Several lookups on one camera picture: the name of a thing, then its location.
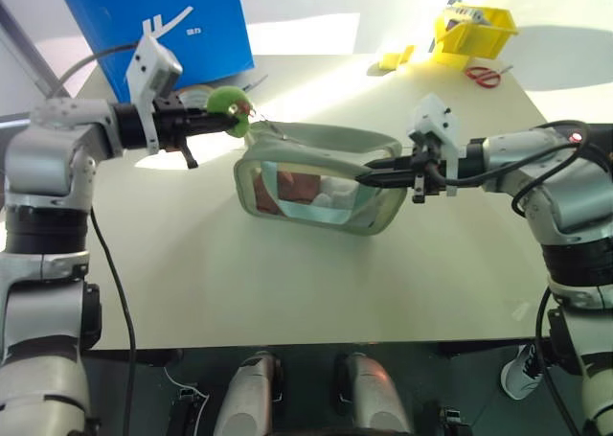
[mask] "sneaker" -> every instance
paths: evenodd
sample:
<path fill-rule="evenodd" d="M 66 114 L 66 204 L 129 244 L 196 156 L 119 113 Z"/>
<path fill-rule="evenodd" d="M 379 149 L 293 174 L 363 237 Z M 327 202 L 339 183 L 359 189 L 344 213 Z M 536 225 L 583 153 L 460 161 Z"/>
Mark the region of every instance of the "sneaker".
<path fill-rule="evenodd" d="M 519 347 L 517 357 L 502 368 L 500 384 L 512 400 L 523 400 L 543 378 L 538 366 L 534 344 Z"/>

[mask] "white table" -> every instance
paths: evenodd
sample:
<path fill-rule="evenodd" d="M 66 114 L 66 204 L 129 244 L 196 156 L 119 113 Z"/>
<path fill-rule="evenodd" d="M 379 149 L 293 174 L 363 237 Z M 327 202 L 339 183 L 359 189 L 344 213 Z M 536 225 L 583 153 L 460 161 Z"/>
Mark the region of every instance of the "white table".
<path fill-rule="evenodd" d="M 365 79 L 369 60 L 257 57 L 258 68 L 239 80 L 269 75 L 251 95 L 268 118 L 378 130 L 407 146 L 413 107 L 430 92 L 460 118 L 466 141 L 543 123 L 511 74 L 495 89 L 437 64 Z M 100 74 L 82 92 L 95 94 L 109 95 Z M 425 205 L 407 198 L 386 231 L 360 238 L 247 215 L 233 179 L 241 150 L 189 172 L 135 168 L 144 156 L 133 151 L 102 164 L 95 195 L 138 348 L 534 333 L 546 270 L 505 195 L 462 190 L 455 198 L 428 197 Z M 89 281 L 102 290 L 96 348 L 125 348 L 119 300 L 91 233 L 88 245 Z"/>

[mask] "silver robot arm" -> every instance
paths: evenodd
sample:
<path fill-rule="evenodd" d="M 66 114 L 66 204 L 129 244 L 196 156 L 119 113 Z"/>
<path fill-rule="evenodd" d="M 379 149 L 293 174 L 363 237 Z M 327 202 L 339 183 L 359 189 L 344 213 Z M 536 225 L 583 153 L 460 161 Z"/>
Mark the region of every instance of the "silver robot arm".
<path fill-rule="evenodd" d="M 9 145 L 7 243 L 0 253 L 3 436 L 95 432 L 80 352 L 102 328 L 98 287 L 85 281 L 96 168 L 124 149 L 180 149 L 190 161 L 186 136 L 237 122 L 186 109 L 175 98 L 152 103 L 180 73 L 172 53 L 146 36 L 127 71 L 132 104 L 48 100 Z"/>
<path fill-rule="evenodd" d="M 564 162 L 583 134 L 573 122 L 456 144 L 457 119 L 436 96 L 416 111 L 409 131 L 411 156 L 375 160 L 358 176 L 379 188 L 410 187 L 413 201 L 458 187 L 482 186 L 487 192 L 516 196 L 539 176 Z M 583 376 L 585 416 L 601 435 L 613 434 L 613 132 L 591 134 L 600 158 L 591 150 L 565 169 L 530 189 L 519 205 L 549 270 L 548 286 L 558 307 L 548 312 L 557 362 Z M 550 149 L 546 156 L 483 180 L 484 174 Z"/>

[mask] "scissors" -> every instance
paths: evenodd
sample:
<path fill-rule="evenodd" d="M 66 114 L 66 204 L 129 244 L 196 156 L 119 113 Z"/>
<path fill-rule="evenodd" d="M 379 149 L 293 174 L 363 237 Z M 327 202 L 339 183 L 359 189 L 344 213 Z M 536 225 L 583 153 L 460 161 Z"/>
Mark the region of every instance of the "scissors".
<path fill-rule="evenodd" d="M 475 80 L 479 86 L 484 88 L 495 88 L 502 80 L 502 74 L 509 72 L 512 65 L 502 69 L 500 72 L 488 69 L 487 67 L 468 67 L 464 73 L 471 80 Z"/>

